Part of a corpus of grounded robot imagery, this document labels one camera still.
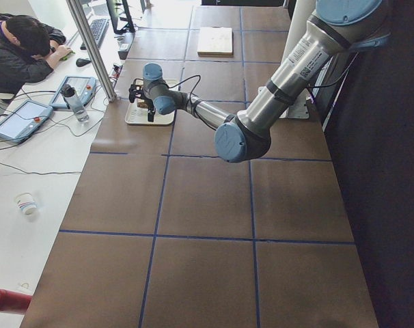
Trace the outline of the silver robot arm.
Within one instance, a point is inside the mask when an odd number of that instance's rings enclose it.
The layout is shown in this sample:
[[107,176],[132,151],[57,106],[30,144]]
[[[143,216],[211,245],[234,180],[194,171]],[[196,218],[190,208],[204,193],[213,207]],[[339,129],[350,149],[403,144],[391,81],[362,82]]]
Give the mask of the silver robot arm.
[[331,57],[386,42],[389,12],[388,1],[317,1],[301,39],[252,103],[237,114],[227,113],[193,93],[171,90],[161,66],[155,63],[143,67],[142,85],[131,84],[129,101],[143,99],[161,115],[176,110],[190,113],[215,130],[215,150],[224,161],[260,158],[271,146],[272,125]]

